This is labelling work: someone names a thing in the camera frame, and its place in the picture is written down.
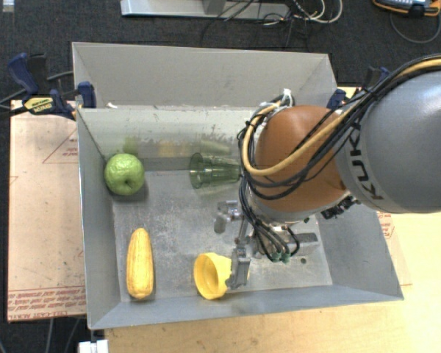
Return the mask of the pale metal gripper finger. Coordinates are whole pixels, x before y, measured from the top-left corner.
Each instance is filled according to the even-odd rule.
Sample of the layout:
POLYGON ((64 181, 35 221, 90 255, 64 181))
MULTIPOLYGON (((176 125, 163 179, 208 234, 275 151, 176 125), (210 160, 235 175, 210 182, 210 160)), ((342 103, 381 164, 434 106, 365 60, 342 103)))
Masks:
POLYGON ((248 282, 251 258, 246 253, 246 248, 237 247, 232 251, 231 275, 227 279, 227 287, 234 290, 248 282))
POLYGON ((233 221, 239 221, 243 217, 243 212, 239 207, 238 200, 227 200, 219 202, 215 214, 214 231, 222 234, 226 230, 226 225, 233 221))

